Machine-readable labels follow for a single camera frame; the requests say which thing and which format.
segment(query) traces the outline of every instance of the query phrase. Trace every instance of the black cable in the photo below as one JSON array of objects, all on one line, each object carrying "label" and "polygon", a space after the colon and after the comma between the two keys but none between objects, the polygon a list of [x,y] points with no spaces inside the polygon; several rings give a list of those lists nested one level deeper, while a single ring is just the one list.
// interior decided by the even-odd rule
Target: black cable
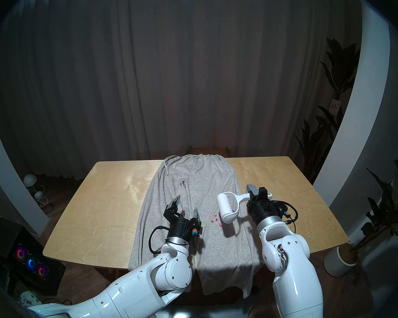
[{"label": "black cable", "polygon": [[54,300],[54,301],[57,301],[57,302],[63,304],[61,301],[59,301],[59,300],[56,299],[56,298],[44,298],[41,302],[44,302],[45,300]]},{"label": "black cable", "polygon": [[284,201],[277,201],[277,202],[282,203],[282,204],[285,204],[285,205],[289,206],[292,210],[294,210],[294,212],[295,212],[295,219],[292,219],[291,221],[287,221],[288,224],[290,224],[290,223],[292,223],[292,222],[295,222],[295,221],[298,219],[298,211],[297,211],[292,205],[290,205],[289,203],[286,203],[286,202],[284,202]]},{"label": "black cable", "polygon": [[155,229],[153,229],[153,231],[152,231],[152,233],[150,234],[150,237],[149,237],[149,250],[150,250],[150,252],[152,253],[152,254],[154,254],[154,255],[158,255],[158,254],[161,254],[161,251],[154,251],[154,250],[152,250],[152,245],[151,245],[151,240],[152,240],[152,235],[153,235],[153,233],[155,232],[155,231],[157,231],[158,229],[165,229],[165,230],[168,230],[168,231],[171,231],[171,229],[169,229],[169,228],[167,228],[167,227],[164,227],[164,226],[158,226],[158,227],[156,227]]}]

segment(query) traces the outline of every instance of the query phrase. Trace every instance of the wooden table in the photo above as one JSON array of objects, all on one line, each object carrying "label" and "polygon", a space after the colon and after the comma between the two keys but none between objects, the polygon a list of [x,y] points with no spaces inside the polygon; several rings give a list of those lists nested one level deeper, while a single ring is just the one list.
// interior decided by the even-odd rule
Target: wooden table
[{"label": "wooden table", "polygon": [[[289,157],[227,158],[242,190],[265,186],[299,213],[297,233],[311,253],[348,241],[338,221]],[[67,262],[126,269],[144,196],[162,160],[100,161],[53,230],[43,254]]]}]

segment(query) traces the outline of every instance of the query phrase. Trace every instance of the drawstring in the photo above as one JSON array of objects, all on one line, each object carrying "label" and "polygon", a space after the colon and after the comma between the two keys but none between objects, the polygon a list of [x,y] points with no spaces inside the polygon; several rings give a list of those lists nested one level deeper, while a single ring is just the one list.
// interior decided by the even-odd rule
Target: drawstring
[{"label": "drawstring", "polygon": [[168,160],[168,159],[171,159],[171,158],[174,158],[174,157],[177,157],[177,155],[169,156],[169,157],[167,157],[167,158],[164,159],[164,166],[165,166],[165,170],[167,171],[167,175],[168,175],[167,160]]}]

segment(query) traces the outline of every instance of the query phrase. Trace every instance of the cable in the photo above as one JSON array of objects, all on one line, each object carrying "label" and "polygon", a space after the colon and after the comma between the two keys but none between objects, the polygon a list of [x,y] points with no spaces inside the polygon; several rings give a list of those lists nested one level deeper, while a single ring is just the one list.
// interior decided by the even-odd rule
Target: cable
[{"label": "cable", "polygon": [[294,210],[294,212],[295,212],[295,218],[292,219],[292,217],[290,217],[290,220],[285,221],[285,224],[288,225],[288,224],[293,223],[293,226],[295,227],[294,233],[296,234],[296,224],[295,224],[295,221],[298,219],[298,211],[297,211],[292,205],[290,205],[289,203],[286,203],[286,202],[284,202],[284,201],[271,201],[271,202],[277,202],[277,203],[281,203],[281,204],[287,205],[287,206],[289,206],[292,210]]},{"label": "cable", "polygon": [[44,196],[41,196],[39,199],[37,199],[37,203],[41,203],[43,205],[49,204],[49,200],[46,198],[47,203],[43,203],[40,199],[45,198]]},{"label": "cable", "polygon": [[289,206],[289,207],[290,207],[292,210],[294,210],[294,212],[295,212],[295,219],[292,219],[292,220],[290,220],[290,221],[289,221],[289,220],[286,221],[287,224],[290,224],[290,223],[292,223],[292,222],[295,222],[295,221],[298,219],[298,211],[297,211],[292,205],[290,205],[289,203],[286,203],[286,202],[284,202],[284,201],[277,201],[277,202]]},{"label": "cable", "polygon": [[59,300],[56,299],[56,298],[44,298],[41,302],[43,303],[43,302],[46,301],[46,300],[54,300],[54,301],[57,301],[57,302],[63,304],[61,301],[59,301]]},{"label": "cable", "polygon": [[168,230],[168,231],[171,231],[171,229],[169,229],[169,228],[167,228],[167,227],[164,227],[164,226],[158,226],[158,227],[156,227],[155,229],[153,229],[153,231],[152,231],[152,233],[150,234],[150,237],[149,237],[149,250],[150,250],[150,252],[152,253],[152,254],[154,254],[154,255],[158,255],[158,254],[161,254],[161,251],[154,251],[154,250],[152,250],[152,245],[151,245],[151,240],[152,240],[152,235],[153,235],[153,233],[155,232],[155,231],[157,231],[158,229],[165,229],[165,230]]}]

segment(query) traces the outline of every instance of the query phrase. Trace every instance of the white lamp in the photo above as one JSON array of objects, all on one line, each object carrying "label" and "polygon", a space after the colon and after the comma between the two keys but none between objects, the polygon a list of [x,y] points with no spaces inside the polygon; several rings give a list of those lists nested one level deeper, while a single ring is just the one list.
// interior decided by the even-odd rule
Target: white lamp
[{"label": "white lamp", "polygon": [[[36,182],[37,182],[37,177],[35,175],[33,175],[33,174],[27,174],[24,177],[24,181],[23,181],[24,186],[28,189],[29,193],[30,194],[34,194],[35,201],[37,203],[41,203],[43,205],[47,205],[49,203],[49,200],[43,196],[43,193],[46,190],[46,188],[44,186],[40,185],[40,186],[43,187],[43,190],[42,191],[41,190],[37,190],[34,187]],[[42,198],[44,198],[46,200],[46,203],[41,201]]]}]

